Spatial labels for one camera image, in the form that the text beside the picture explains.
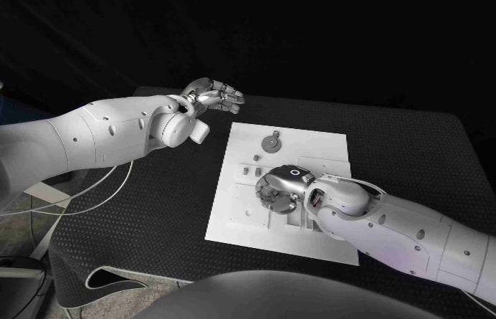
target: textured mat surface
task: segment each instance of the textured mat surface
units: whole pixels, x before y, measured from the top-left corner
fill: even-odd
[[[178,92],[141,87],[135,95]],[[445,318],[484,318],[459,290],[396,272],[364,254],[353,267],[203,239],[231,121],[345,134],[355,178],[496,235],[494,194],[458,119],[247,95],[237,115],[208,110],[200,120],[210,126],[203,144],[187,140],[177,148],[152,151],[133,162],[115,198],[86,214],[61,218],[48,250],[61,306],[139,287],[126,281],[84,288],[102,266],[188,281],[236,270],[285,270],[357,285]],[[102,185],[71,201],[68,211],[109,196],[126,169],[118,167]],[[106,172],[92,170],[81,187]]]

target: black table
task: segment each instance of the black table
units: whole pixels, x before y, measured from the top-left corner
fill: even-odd
[[[141,87],[133,95],[178,92]],[[102,266],[187,281],[237,270],[285,270],[357,285],[442,317],[482,318],[484,310],[459,290],[396,272],[363,254],[353,267],[204,240],[231,121],[345,134],[354,178],[496,235],[494,194],[458,119],[249,94],[237,115],[208,110],[200,119],[210,126],[203,144],[187,140],[152,151],[133,162],[115,198],[86,214],[61,218],[48,247],[58,304],[77,307],[141,287],[105,272],[89,278]],[[119,166],[102,185],[71,200],[68,211],[109,196],[126,169]],[[81,188],[106,172],[92,170]]]

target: floor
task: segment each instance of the floor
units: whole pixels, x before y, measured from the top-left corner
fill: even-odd
[[[60,184],[53,184],[53,188],[68,195],[76,194],[83,177],[84,171],[74,172],[70,180]],[[45,204],[44,201],[22,194],[8,205],[5,210],[28,209],[31,206],[35,207],[43,204]],[[51,212],[58,212],[61,209],[53,207],[48,210]],[[43,214],[21,214],[0,217],[0,255],[27,257],[54,221],[56,216]],[[130,318],[162,295],[172,292],[177,286],[185,286],[184,283],[177,284],[175,281],[159,277],[133,275],[125,272],[115,273],[122,277],[141,281],[148,288],[125,290],[87,304],[81,308],[81,318]],[[79,310],[80,308],[68,310],[71,318],[79,318]],[[53,291],[45,295],[35,318],[68,318],[63,308],[57,305]]]

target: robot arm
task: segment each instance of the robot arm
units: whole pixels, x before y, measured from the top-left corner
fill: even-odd
[[[428,207],[357,183],[283,165],[256,183],[262,206],[288,214],[304,206],[322,233],[406,274],[451,285],[496,304],[496,238]]]
[[[0,126],[0,211],[44,179],[83,168],[120,165],[154,149],[201,143],[205,108],[237,113],[242,93],[207,78],[180,95],[99,100],[64,115]]]

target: dark wall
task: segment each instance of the dark wall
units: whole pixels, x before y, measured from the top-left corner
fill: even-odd
[[[60,114],[197,77],[448,112],[494,163],[488,0],[0,0],[4,93]]]

